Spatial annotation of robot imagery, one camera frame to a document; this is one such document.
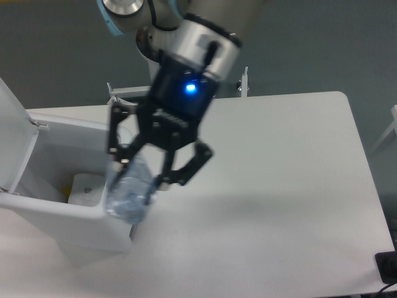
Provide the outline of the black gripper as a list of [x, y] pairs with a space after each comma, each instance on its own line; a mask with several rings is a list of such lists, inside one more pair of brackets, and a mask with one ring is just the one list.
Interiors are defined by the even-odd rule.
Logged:
[[[154, 179], [155, 190], [163, 190], [171, 184], [185, 186], [213, 156], [212, 149], [197, 139], [199, 125], [219, 86], [207, 72], [216, 52], [207, 50], [198, 65], [175, 55], [164, 55], [143, 102], [114, 102], [110, 106], [107, 152], [118, 173], [126, 172], [146, 144], [154, 145], [166, 151], [162, 170]], [[139, 133], [131, 143], [124, 144], [120, 124], [133, 114]], [[176, 151], [193, 142], [193, 157], [183, 167], [172, 169]]]

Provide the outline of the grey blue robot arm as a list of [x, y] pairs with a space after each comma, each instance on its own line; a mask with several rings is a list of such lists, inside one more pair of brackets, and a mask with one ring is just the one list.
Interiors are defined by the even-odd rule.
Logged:
[[164, 151], [160, 185], [185, 185], [212, 157], [199, 125], [238, 57], [262, 1], [99, 1], [111, 31], [135, 30], [159, 64], [134, 106], [110, 110], [108, 148], [118, 164], [116, 189], [145, 145]]

